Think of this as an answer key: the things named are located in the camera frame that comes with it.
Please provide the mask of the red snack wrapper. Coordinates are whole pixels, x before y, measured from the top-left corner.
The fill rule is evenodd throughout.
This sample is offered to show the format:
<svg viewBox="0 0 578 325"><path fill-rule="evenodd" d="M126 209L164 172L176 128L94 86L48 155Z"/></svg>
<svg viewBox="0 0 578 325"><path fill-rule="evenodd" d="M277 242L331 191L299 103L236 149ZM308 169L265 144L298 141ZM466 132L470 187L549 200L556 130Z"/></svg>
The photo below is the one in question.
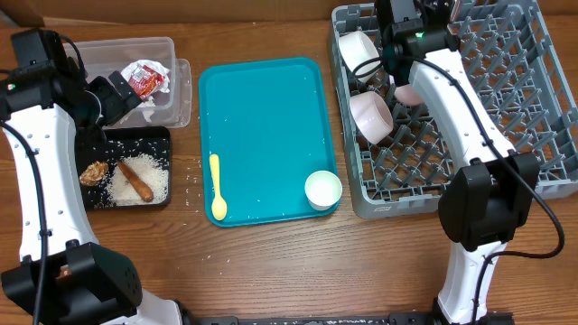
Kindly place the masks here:
<svg viewBox="0 0 578 325"><path fill-rule="evenodd" d="M165 76L149 67L137 64L129 74L128 84L143 101L147 100L165 82Z"/></svg>

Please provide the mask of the white napkin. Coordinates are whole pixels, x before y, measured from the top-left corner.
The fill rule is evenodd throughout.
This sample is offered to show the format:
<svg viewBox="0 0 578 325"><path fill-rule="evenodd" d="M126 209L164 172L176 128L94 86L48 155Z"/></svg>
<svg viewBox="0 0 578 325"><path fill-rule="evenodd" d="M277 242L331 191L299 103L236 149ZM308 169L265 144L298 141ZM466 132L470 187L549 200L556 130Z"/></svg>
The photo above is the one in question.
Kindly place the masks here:
<svg viewBox="0 0 578 325"><path fill-rule="evenodd" d="M154 113L154 94L170 92L169 72L163 64L154 60L137 60L121 70L122 77L141 99L139 107L144 108L143 117L148 123L152 122Z"/></svg>

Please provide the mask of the white bowl with rice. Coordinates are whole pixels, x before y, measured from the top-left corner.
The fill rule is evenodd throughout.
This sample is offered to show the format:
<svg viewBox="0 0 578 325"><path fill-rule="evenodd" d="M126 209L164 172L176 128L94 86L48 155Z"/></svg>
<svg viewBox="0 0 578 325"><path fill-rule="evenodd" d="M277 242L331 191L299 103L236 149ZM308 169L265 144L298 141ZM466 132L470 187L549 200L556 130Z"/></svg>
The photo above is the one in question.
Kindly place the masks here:
<svg viewBox="0 0 578 325"><path fill-rule="evenodd" d="M373 41L361 31L341 36L338 39L338 45L341 57L350 71L363 62L379 56ZM373 61L360 68L355 73L357 79L362 83L367 83L377 72L378 64L379 61Z"/></svg>

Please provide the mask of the large white plate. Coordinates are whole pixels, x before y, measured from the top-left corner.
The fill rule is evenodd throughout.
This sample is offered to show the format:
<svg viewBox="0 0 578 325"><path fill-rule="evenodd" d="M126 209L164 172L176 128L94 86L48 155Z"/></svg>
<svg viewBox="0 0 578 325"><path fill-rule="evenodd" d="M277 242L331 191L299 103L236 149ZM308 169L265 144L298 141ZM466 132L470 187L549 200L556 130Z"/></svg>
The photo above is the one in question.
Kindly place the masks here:
<svg viewBox="0 0 578 325"><path fill-rule="evenodd" d="M389 81L392 87L394 87L394 97L396 100L406 106L414 107L419 106L424 103L422 98L414 91L414 89L409 85L398 86L395 83L393 76L389 76Z"/></svg>

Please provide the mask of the brown food chunk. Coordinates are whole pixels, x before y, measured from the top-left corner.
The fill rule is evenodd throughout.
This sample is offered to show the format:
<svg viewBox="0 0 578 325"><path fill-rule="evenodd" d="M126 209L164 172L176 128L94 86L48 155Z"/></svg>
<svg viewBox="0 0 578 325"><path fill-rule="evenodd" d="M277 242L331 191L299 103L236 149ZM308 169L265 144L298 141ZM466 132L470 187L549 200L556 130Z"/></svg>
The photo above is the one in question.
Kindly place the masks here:
<svg viewBox="0 0 578 325"><path fill-rule="evenodd" d="M98 185L108 173L108 164L106 162L96 161L89 165L87 169L79 176L79 182L84 186Z"/></svg>

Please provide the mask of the pile of rice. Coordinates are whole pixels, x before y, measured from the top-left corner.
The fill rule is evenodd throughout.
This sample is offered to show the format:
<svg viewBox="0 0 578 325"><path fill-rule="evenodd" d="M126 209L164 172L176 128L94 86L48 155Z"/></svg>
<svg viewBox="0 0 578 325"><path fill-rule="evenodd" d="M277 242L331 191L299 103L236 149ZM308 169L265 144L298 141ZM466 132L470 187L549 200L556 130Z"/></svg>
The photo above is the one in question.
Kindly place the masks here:
<svg viewBox="0 0 578 325"><path fill-rule="evenodd" d="M152 155L141 153L135 157L124 157L120 161L132 170L153 192L153 200L144 201L135 188L121 172L116 163L107 179L106 192L108 199L117 206L136 206L161 204L168 198L169 171L163 168L163 160Z"/></svg>

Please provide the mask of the pink bowl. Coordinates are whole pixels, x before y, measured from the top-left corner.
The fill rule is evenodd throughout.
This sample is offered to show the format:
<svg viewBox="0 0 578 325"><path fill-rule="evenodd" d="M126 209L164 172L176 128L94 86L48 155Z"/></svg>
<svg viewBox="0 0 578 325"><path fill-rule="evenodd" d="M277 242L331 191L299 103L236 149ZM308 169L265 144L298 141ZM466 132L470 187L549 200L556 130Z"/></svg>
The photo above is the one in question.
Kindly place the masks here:
<svg viewBox="0 0 578 325"><path fill-rule="evenodd" d="M376 92L351 97L350 112L358 130L371 144L378 144L394 129L390 109Z"/></svg>

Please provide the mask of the yellow plastic spoon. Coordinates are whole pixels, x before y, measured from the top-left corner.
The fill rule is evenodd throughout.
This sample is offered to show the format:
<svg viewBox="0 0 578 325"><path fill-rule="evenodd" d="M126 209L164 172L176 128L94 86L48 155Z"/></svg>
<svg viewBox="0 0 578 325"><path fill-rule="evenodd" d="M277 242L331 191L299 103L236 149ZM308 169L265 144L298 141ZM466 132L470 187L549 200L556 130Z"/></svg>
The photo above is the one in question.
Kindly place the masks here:
<svg viewBox="0 0 578 325"><path fill-rule="evenodd" d="M220 162L219 156L215 153L210 155L210 173L214 189L214 198L211 203L211 212L217 221L221 221L227 216L228 205L221 195Z"/></svg>

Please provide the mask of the teal serving tray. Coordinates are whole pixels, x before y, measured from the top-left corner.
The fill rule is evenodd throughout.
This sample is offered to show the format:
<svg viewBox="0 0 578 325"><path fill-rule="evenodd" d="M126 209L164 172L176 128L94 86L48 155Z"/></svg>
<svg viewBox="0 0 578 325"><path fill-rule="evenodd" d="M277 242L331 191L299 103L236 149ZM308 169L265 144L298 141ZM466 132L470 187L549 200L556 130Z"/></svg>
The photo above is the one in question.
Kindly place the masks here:
<svg viewBox="0 0 578 325"><path fill-rule="evenodd" d="M317 171L338 171L318 64L304 57L213 66L199 79L200 142L208 219L224 228L318 218L305 194ZM224 219L210 156L219 157Z"/></svg>

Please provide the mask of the white cup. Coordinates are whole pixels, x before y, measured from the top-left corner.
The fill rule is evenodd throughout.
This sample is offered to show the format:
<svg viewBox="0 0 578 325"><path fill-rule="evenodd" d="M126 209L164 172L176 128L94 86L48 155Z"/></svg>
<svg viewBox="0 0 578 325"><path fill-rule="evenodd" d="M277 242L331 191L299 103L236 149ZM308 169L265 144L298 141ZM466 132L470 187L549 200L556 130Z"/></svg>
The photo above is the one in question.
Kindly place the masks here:
<svg viewBox="0 0 578 325"><path fill-rule="evenodd" d="M340 201L342 184L339 177L329 171L312 173L304 184L304 191L311 207L324 211Z"/></svg>

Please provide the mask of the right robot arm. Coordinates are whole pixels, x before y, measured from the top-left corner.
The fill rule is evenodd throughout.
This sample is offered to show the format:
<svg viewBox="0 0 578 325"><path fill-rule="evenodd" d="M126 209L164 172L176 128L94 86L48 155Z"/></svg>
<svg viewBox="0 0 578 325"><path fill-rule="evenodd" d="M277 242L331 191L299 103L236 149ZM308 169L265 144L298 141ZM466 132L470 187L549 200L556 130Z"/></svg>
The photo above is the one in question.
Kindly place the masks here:
<svg viewBox="0 0 578 325"><path fill-rule="evenodd" d="M381 64L398 86L424 101L442 135L454 175L438 202L452 241L443 288L431 321L490 324L486 297L499 254L527 221L539 167L518 153L489 117L462 64L460 39L448 28L457 2L375 3Z"/></svg>

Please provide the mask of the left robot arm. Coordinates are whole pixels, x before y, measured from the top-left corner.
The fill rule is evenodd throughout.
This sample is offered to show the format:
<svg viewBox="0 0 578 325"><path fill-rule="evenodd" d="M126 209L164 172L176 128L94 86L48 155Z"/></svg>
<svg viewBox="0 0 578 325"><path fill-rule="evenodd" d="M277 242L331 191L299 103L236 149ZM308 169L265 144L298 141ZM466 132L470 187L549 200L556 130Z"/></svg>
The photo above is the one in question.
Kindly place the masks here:
<svg viewBox="0 0 578 325"><path fill-rule="evenodd" d="M31 29L11 38L18 65L1 82L1 127L17 172L20 264L1 275L5 295L42 324L191 324L177 301L145 290L133 262L97 240L76 164L80 144L140 97L119 73L88 80L70 39Z"/></svg>

